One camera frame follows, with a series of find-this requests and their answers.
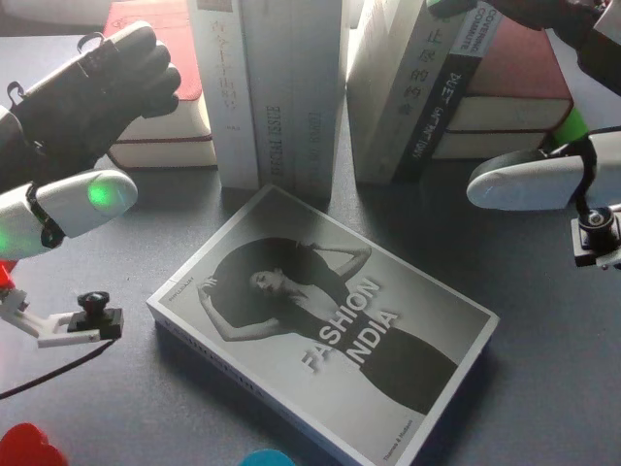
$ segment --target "black cable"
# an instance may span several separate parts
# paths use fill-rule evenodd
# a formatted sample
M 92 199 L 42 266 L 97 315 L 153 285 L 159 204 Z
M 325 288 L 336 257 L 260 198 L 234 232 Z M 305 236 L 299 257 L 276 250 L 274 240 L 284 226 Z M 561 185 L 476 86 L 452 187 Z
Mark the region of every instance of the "black cable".
M 69 364 L 59 367 L 58 369 L 56 369 L 55 371 L 50 372 L 49 374 L 46 374 L 42 377 L 40 377 L 39 379 L 35 379 L 34 381 L 25 383 L 24 385 L 20 385 L 20 386 L 16 386 L 15 388 L 5 391 L 4 393 L 0 393 L 0 401 L 4 400 L 6 398 L 9 398 L 13 395 L 17 395 L 18 393 L 21 393 L 22 391 L 25 391 L 29 388 L 33 388 L 37 385 L 40 385 L 41 383 L 47 382 L 55 377 L 58 377 L 62 374 L 64 374 L 65 372 L 69 372 L 72 369 L 75 369 L 79 366 L 82 366 L 84 362 L 88 362 L 91 359 L 94 359 L 95 357 L 99 356 L 102 352 L 104 352 L 105 350 L 107 350 L 116 340 L 111 340 L 109 342 L 107 342 L 105 345 L 102 345 L 101 347 L 99 347 L 98 349 L 91 351 L 89 354 L 87 354 L 86 356 L 81 357 L 80 359 L 76 359 L 74 362 L 70 362 Z

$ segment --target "woman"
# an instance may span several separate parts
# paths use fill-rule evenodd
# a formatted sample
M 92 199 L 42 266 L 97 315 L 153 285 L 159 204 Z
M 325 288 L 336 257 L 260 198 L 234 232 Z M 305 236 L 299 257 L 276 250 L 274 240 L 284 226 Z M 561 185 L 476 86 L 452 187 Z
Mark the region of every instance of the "woman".
M 351 258 L 332 270 L 318 250 Z M 230 252 L 213 275 L 199 284 L 199 298 L 225 341 L 297 333 L 351 359 L 347 350 L 354 348 L 361 330 L 370 327 L 370 322 L 382 322 L 361 311 L 333 345 L 320 338 L 320 330 L 345 305 L 346 283 L 371 253 L 371 248 L 303 246 L 283 238 L 257 240 Z M 386 396 L 423 415 L 429 413 L 456 369 L 440 351 L 393 326 L 381 335 L 364 363 L 358 360 L 356 364 Z

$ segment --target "fashion india book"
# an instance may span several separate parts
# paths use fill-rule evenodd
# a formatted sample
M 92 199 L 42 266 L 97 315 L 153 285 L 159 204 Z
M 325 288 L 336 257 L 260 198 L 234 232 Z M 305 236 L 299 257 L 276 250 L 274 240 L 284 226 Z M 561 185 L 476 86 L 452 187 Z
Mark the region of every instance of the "fashion india book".
M 148 300 L 343 464 L 410 465 L 498 318 L 271 185 Z

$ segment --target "table surface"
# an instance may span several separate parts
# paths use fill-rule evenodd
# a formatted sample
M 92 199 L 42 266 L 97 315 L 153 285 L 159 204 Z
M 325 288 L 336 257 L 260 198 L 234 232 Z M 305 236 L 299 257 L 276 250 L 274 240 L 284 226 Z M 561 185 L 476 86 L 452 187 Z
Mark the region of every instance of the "table surface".
M 621 124 L 621 99 L 582 77 L 569 48 L 556 40 L 555 48 L 585 118 Z M 470 205 L 464 193 L 474 166 L 435 163 L 420 184 L 356 189 L 345 120 L 332 199 L 314 203 L 501 318 L 414 464 L 618 466 L 621 276 L 575 268 L 572 212 Z M 73 311 L 82 292 L 109 290 L 125 311 L 123 338 L 81 368 L 0 402 L 0 432 L 34 422 L 72 466 L 235 466 L 263 448 L 300 465 L 335 464 L 158 330 L 145 304 L 251 194 L 221 190 L 214 170 L 132 177 L 140 199 L 129 213 L 14 273 L 42 316 Z M 36 349 L 0 325 L 0 391 L 93 349 Z

